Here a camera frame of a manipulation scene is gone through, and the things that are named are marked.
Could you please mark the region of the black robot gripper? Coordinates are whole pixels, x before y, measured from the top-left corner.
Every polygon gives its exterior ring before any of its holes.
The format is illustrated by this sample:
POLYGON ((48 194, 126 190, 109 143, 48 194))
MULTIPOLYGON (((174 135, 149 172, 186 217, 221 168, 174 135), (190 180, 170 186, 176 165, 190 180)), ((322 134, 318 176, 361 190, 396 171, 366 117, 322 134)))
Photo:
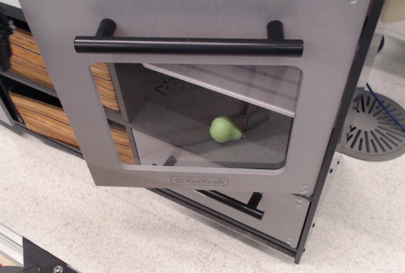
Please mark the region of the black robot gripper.
POLYGON ((1 4, 1 71, 9 70, 11 67, 12 52, 9 37, 13 34, 13 31, 13 22, 6 15, 5 5, 1 4))

